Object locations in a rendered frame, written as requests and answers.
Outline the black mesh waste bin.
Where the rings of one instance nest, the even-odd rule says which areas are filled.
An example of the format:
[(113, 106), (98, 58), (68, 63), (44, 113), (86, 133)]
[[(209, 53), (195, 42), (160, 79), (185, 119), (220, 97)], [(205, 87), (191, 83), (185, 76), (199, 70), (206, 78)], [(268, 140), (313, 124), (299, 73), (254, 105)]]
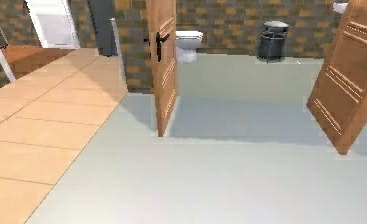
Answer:
[(280, 61), (290, 25), (282, 21), (266, 21), (260, 36), (257, 58), (261, 61)]

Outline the white room door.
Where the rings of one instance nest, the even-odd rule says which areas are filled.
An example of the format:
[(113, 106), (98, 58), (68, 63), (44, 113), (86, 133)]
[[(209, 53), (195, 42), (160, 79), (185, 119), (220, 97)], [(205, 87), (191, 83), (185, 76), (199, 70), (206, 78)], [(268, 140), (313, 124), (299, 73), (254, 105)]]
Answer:
[(25, 1), (43, 48), (80, 48), (68, 0)]

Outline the brown wooden room door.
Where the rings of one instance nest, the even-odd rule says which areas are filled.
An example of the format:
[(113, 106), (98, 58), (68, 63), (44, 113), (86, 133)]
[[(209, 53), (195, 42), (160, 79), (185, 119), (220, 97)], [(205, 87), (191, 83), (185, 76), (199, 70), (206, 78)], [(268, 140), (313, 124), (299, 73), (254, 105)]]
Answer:
[[(166, 134), (168, 123), (174, 109), (177, 93), (176, 58), (176, 0), (146, 0), (148, 14), (151, 69), (153, 93), (156, 107), (157, 134)], [(157, 60), (156, 33), (162, 37), (170, 34), (162, 44), (162, 59)]]
[(347, 154), (367, 123), (367, 0), (349, 0), (307, 107), (337, 152)]

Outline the white toilet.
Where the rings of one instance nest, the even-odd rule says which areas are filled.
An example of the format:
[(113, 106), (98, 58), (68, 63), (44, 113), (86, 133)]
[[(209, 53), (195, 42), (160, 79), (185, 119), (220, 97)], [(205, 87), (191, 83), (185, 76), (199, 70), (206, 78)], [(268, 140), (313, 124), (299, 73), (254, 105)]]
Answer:
[(180, 63), (196, 60), (197, 50), (201, 47), (203, 33), (200, 31), (176, 31), (176, 54)]

